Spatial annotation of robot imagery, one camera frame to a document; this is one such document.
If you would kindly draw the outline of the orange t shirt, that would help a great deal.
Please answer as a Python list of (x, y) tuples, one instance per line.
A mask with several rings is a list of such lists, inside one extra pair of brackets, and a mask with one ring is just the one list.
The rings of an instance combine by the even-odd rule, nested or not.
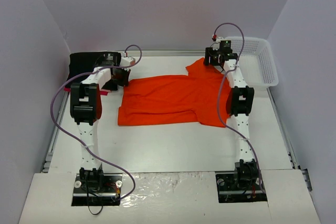
[(199, 59), (186, 67), (187, 75), (134, 79), (123, 89), (119, 126), (198, 122), (221, 127), (229, 118), (225, 105), (228, 80)]

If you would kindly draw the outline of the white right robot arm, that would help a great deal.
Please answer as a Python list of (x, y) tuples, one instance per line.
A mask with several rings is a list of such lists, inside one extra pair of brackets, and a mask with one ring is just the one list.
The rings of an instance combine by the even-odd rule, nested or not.
[(246, 83), (237, 62), (238, 54), (231, 48), (231, 41), (222, 37), (214, 37), (214, 44), (205, 49), (204, 65), (223, 67), (229, 83), (229, 95), (225, 110), (232, 123), (231, 128), (236, 135), (236, 161), (233, 183), (244, 189), (258, 176), (258, 168), (249, 140), (249, 114), (254, 99), (254, 89)]

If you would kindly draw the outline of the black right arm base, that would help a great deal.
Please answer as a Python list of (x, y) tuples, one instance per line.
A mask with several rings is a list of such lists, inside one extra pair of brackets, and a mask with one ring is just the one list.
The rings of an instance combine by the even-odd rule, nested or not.
[(215, 178), (220, 204), (267, 201), (267, 195), (260, 189), (258, 178), (238, 182), (233, 173), (216, 173)]

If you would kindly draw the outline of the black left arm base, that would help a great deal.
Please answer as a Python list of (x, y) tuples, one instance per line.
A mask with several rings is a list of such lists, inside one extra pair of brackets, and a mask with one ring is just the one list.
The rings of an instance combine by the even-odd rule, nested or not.
[(74, 182), (72, 201), (73, 207), (77, 206), (119, 206), (121, 187), (122, 187), (121, 174), (104, 174), (102, 182), (88, 180), (88, 189), (86, 180), (76, 175)]

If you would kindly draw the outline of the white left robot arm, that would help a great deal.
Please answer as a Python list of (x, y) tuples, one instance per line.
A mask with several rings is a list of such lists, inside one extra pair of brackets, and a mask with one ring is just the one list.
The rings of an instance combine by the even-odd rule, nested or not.
[(87, 179), (87, 186), (101, 191), (106, 185), (102, 161), (95, 158), (98, 151), (98, 120), (102, 116), (101, 90), (116, 91), (119, 86), (128, 85), (130, 69), (135, 59), (125, 52), (77, 52), (70, 55), (69, 76), (70, 115), (74, 119), (82, 147), (82, 161), (79, 170), (81, 181)]

